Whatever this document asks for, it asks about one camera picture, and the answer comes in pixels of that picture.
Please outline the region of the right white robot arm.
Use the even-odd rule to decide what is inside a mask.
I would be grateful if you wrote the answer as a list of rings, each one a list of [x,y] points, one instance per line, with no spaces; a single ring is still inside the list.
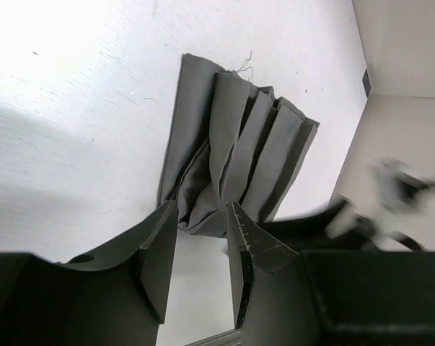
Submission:
[[[371,166],[377,184],[377,203],[366,214],[355,213],[351,225],[342,233],[331,236],[327,229],[348,207],[351,201],[339,198],[326,209],[295,219],[259,223],[259,227],[285,243],[301,251],[305,249],[360,249],[378,251],[379,240],[391,239],[413,252],[426,249],[413,237],[396,229],[404,217],[416,214],[425,192],[435,192],[435,177],[424,177],[410,170],[398,160],[389,159]]]

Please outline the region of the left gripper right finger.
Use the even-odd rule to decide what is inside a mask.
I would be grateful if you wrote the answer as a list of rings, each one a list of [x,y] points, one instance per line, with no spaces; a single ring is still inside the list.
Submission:
[[[326,237],[332,208],[258,224],[227,206],[234,327],[242,345],[331,345],[301,252]]]

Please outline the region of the grey pleated skirt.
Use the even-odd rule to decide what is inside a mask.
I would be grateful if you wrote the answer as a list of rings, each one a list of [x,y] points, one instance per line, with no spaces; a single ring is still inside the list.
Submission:
[[[157,202],[174,200],[178,228],[192,235],[223,237],[230,203],[271,221],[318,128],[272,87],[185,54]]]

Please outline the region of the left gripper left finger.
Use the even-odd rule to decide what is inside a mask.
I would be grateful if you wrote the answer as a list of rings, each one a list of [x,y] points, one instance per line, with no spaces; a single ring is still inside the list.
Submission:
[[[155,345],[176,239],[168,200],[67,263],[0,252],[0,345]]]

